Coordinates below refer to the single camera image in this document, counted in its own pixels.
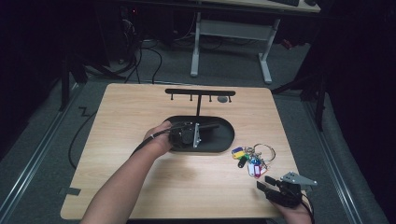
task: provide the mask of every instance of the metal bracket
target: metal bracket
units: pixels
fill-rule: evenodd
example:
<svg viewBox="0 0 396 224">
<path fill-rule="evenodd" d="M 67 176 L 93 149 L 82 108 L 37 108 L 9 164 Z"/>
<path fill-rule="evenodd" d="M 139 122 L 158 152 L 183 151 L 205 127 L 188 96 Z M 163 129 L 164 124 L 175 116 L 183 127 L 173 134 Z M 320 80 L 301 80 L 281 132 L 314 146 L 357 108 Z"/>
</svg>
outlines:
<svg viewBox="0 0 396 224">
<path fill-rule="evenodd" d="M 290 171 L 287 174 L 280 177 L 281 180 L 291 183 L 301 185 L 301 189 L 310 190 L 311 186 L 317 186 L 318 182 L 316 180 L 308 179 L 302 175 L 297 175 Z"/>
<path fill-rule="evenodd" d="M 194 142 L 192 143 L 192 146 L 194 148 L 198 147 L 198 144 L 201 142 L 201 137 L 199 135 L 199 123 L 195 123 L 195 129 L 194 129 Z"/>
</svg>

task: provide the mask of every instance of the key ring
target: key ring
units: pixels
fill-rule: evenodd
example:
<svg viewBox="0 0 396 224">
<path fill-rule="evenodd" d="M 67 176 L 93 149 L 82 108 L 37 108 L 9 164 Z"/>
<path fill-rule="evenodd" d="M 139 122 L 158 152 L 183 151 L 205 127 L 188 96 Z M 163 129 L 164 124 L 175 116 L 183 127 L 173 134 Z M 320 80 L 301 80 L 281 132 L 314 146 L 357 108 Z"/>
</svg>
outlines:
<svg viewBox="0 0 396 224">
<path fill-rule="evenodd" d="M 265 147 L 268 147 L 268 148 L 271 150 L 271 154 L 272 154 L 272 158 L 271 158 L 270 160 L 268 160 L 268 161 L 273 161 L 273 160 L 274 160 L 274 158 L 275 158 L 275 156 L 276 156 L 276 153 L 275 153 L 275 150 L 274 150 L 273 147 L 270 147 L 270 146 L 268 146 L 268 145 L 259 143 L 259 144 L 256 144 L 256 145 L 253 147 L 253 150 L 254 150 L 254 151 L 256 151 L 256 147 L 257 147 L 257 146 L 265 146 Z"/>
</svg>

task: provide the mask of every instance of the desk leg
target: desk leg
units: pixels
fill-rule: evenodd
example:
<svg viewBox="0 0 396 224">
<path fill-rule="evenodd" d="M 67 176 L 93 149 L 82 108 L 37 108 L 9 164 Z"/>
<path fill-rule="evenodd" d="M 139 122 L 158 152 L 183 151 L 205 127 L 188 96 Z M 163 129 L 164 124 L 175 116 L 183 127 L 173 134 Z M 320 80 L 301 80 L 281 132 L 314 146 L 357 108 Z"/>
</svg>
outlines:
<svg viewBox="0 0 396 224">
<path fill-rule="evenodd" d="M 264 51 L 264 53 L 259 54 L 260 65 L 262 66 L 262 75 L 264 76 L 264 82 L 266 84 L 272 83 L 271 74 L 270 74 L 270 71 L 268 69 L 268 64 L 267 64 L 267 57 L 270 52 L 271 46 L 274 42 L 274 38 L 275 38 L 277 27 L 279 26 L 279 23 L 280 23 L 280 19 L 276 19 L 274 22 L 274 25 L 270 31 L 265 51 Z"/>
<path fill-rule="evenodd" d="M 197 22 L 195 24 L 195 45 L 192 53 L 191 76 L 198 77 L 199 66 L 199 37 L 201 34 L 201 12 L 197 12 Z"/>
</svg>

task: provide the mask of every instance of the red key tag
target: red key tag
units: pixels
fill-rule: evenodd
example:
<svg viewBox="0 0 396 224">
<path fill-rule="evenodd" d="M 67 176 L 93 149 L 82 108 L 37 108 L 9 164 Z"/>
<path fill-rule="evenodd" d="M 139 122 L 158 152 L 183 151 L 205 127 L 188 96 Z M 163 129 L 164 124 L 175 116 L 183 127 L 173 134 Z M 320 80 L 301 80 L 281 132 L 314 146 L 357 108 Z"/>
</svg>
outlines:
<svg viewBox="0 0 396 224">
<path fill-rule="evenodd" d="M 260 165 L 254 165 L 254 177 L 259 178 L 262 176 L 262 168 Z"/>
</svg>

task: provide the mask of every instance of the keychain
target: keychain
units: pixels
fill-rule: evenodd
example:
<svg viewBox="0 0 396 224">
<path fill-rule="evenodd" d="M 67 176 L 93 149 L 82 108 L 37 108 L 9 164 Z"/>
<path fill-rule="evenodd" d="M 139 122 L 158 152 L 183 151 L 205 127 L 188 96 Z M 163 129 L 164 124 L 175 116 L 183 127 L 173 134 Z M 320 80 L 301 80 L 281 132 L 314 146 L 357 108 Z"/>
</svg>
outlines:
<svg viewBox="0 0 396 224">
<path fill-rule="evenodd" d="M 262 158 L 262 153 L 256 152 L 256 147 L 258 146 L 268 147 L 271 150 L 272 158 L 264 160 Z M 243 168 L 248 162 L 247 172 L 250 176 L 254 176 L 255 178 L 260 178 L 268 171 L 269 167 L 266 162 L 272 161 L 276 156 L 274 149 L 265 144 L 256 144 L 254 147 L 237 147 L 233 149 L 231 153 L 234 159 L 239 160 L 237 164 L 239 168 Z"/>
</svg>

